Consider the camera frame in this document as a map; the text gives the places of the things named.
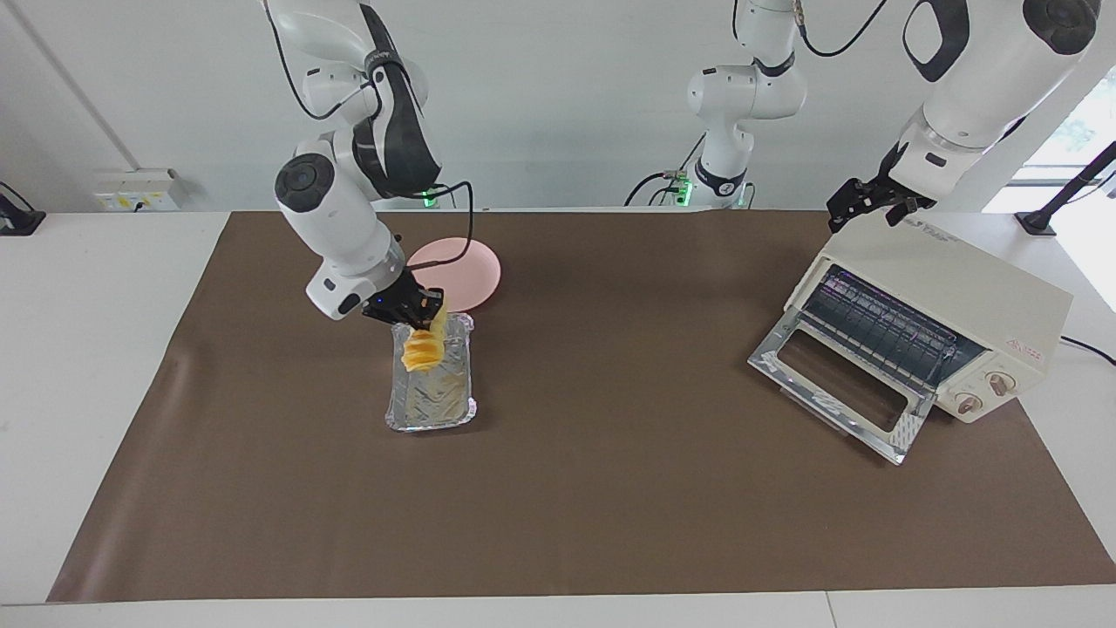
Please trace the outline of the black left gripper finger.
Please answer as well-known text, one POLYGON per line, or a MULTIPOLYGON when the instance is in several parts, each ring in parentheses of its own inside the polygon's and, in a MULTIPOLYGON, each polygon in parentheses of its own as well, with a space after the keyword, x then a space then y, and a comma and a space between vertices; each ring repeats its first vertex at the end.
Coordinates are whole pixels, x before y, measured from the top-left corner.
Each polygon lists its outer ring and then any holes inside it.
POLYGON ((936 200, 926 199, 926 196, 898 196, 897 203, 889 207, 888 212, 885 214, 885 219, 886 222, 888 222, 889 228, 895 228, 899 225, 903 220, 912 214, 915 214, 915 212, 922 209, 934 207, 936 204, 936 200))
POLYGON ((875 180, 848 178, 827 201, 830 232, 840 232, 854 218, 862 218, 877 207, 875 180))

